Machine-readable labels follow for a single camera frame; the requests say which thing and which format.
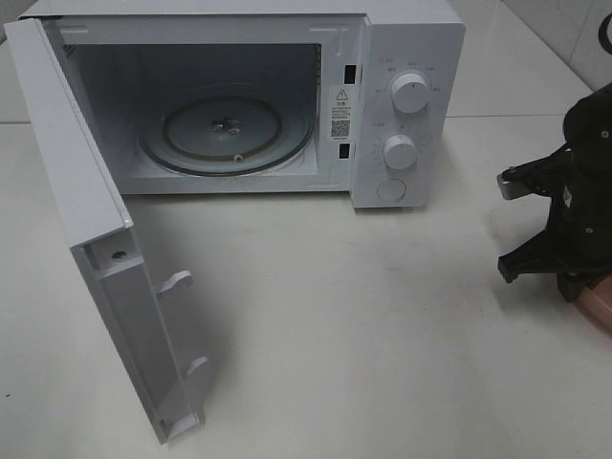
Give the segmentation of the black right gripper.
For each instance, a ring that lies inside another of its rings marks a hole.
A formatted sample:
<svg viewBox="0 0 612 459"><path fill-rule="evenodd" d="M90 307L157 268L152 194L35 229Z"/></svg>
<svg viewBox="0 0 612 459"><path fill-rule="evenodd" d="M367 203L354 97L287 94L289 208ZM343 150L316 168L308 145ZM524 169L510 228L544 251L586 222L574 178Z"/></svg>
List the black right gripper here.
<svg viewBox="0 0 612 459"><path fill-rule="evenodd" d="M535 195L554 196L549 222L554 255L544 238L532 238L498 258L507 283L522 274L556 273L557 288L568 302L594 281L611 274L611 157L579 152L567 144L551 155L501 173L521 181Z"/></svg>

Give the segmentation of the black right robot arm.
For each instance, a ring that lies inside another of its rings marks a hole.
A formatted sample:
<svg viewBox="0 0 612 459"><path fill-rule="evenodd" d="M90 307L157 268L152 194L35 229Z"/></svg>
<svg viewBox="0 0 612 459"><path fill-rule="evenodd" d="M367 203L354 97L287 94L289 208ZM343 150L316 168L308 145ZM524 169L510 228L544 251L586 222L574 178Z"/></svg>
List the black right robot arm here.
<svg viewBox="0 0 612 459"><path fill-rule="evenodd" d="M552 273L568 302L611 273L611 88L580 99L563 120L564 144L551 155L497 177L506 200L550 199L544 229L498 259L511 283L522 274Z"/></svg>

